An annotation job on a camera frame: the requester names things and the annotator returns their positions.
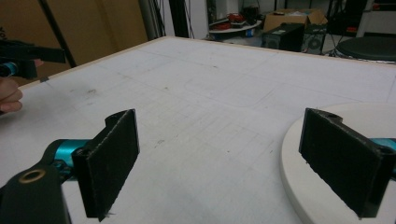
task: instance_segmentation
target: cable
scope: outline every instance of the cable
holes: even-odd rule
[[[190,37],[192,37],[193,39],[195,38],[195,36],[194,36],[194,31],[192,30],[192,27],[191,27],[191,15],[190,15],[190,12],[191,12],[191,0],[189,0],[189,10],[187,10],[187,6],[186,6],[186,1],[184,1],[184,9],[186,10],[186,14],[187,14],[187,19],[189,20],[189,26],[190,26]]]

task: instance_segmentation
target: cardboard box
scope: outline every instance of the cardboard box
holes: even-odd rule
[[[40,47],[60,48],[39,1],[0,1],[0,38]],[[138,0],[47,0],[77,65],[148,41]],[[48,63],[37,67],[38,78],[70,68]],[[14,77],[20,85],[33,80]]]
[[[320,9],[279,9],[265,16],[263,30],[264,32],[267,32],[275,29],[283,22],[302,23],[305,24],[306,27],[308,24],[326,24],[327,19]]]

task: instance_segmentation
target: white circular platform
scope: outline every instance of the white circular platform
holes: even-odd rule
[[[343,123],[365,137],[396,137],[396,105],[332,105],[320,110],[343,118]],[[290,202],[303,223],[396,223],[396,182],[389,181],[376,218],[357,215],[311,169],[299,152],[304,118],[291,125],[283,140],[280,173]]]

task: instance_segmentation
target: shelf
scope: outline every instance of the shelf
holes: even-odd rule
[[[240,32],[240,31],[246,31],[249,29],[253,29],[257,26],[262,24],[262,21],[256,21],[256,24],[254,25],[249,25],[249,26],[244,26],[242,28],[230,28],[227,30],[209,30],[210,34],[228,34],[228,33],[233,33],[233,32]]]

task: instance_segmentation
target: screw hole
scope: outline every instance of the screw hole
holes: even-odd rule
[[[30,184],[32,182],[35,182],[35,181],[41,179],[41,177],[43,177],[45,174],[46,174],[46,171],[43,169],[29,171],[29,172],[25,173],[23,176],[21,176],[20,182],[22,184]]]

